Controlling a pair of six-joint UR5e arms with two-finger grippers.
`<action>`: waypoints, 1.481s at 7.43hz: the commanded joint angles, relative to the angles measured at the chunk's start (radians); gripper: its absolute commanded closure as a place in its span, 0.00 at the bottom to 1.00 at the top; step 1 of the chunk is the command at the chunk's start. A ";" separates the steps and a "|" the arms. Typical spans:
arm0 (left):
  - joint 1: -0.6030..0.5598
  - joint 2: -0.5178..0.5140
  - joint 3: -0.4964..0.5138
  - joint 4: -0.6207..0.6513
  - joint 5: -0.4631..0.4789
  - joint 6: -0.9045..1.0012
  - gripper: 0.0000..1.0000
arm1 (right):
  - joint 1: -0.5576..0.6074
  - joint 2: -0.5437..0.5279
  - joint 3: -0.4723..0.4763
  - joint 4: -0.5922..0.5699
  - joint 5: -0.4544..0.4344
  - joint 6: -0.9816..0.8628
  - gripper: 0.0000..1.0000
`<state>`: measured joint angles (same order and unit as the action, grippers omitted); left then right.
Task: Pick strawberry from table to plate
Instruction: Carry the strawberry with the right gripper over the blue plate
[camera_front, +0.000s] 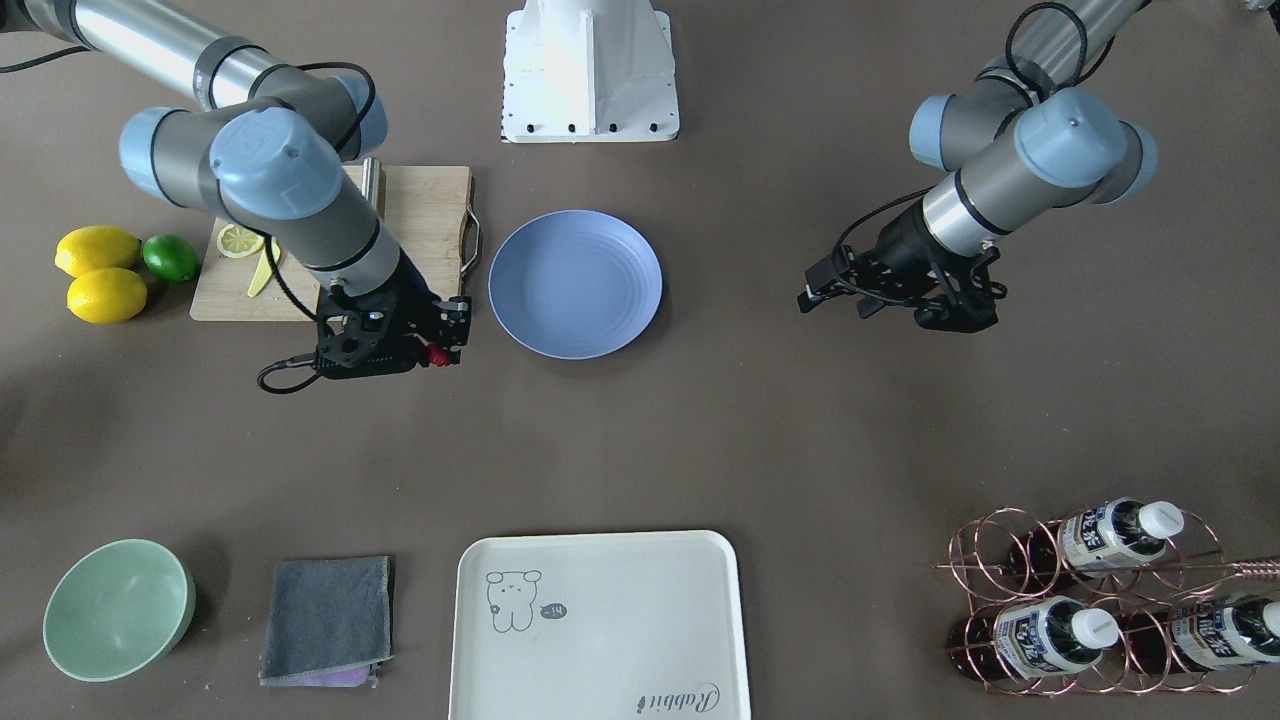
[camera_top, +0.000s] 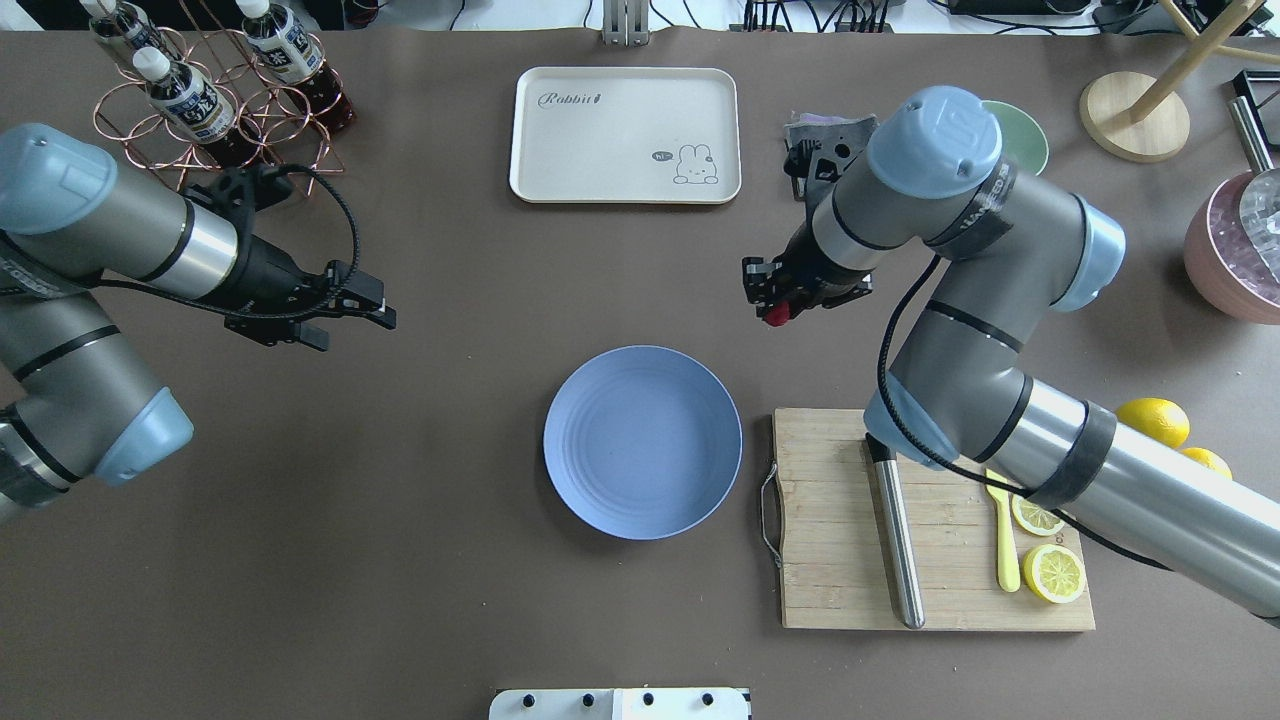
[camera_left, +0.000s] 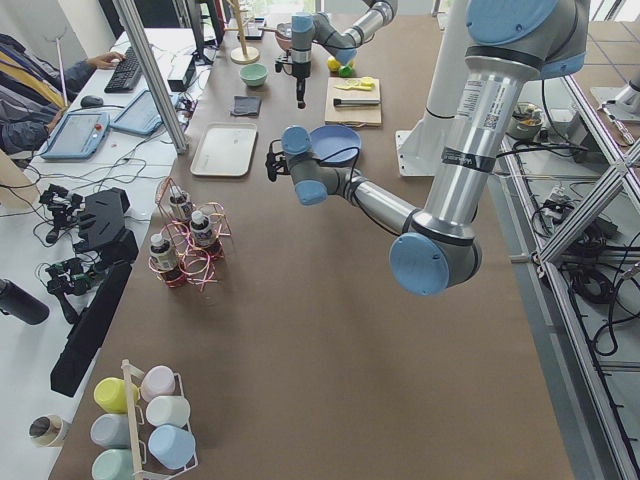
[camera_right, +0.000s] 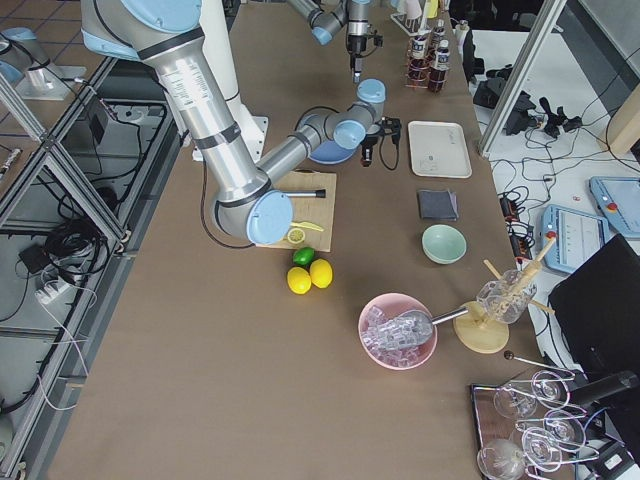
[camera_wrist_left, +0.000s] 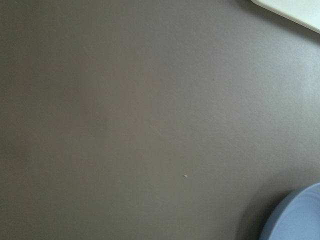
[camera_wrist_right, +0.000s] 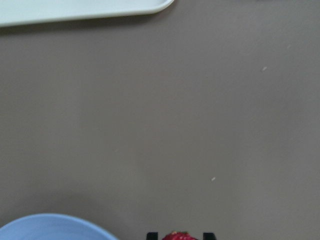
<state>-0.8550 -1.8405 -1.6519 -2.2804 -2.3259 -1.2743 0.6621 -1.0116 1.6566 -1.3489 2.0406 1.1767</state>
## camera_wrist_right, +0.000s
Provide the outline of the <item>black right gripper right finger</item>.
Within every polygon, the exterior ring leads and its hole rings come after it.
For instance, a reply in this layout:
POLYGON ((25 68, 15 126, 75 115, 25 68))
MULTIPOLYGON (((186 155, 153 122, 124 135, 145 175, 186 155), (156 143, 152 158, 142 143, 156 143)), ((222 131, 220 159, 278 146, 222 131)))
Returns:
POLYGON ((203 240, 215 240, 215 234, 213 232, 204 232, 203 240))

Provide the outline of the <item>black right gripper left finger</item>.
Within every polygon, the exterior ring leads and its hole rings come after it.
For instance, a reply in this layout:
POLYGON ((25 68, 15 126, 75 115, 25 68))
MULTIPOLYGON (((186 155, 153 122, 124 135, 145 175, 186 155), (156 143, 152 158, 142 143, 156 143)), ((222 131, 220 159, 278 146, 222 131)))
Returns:
POLYGON ((146 234, 146 240, 158 240, 158 232, 148 232, 146 234))

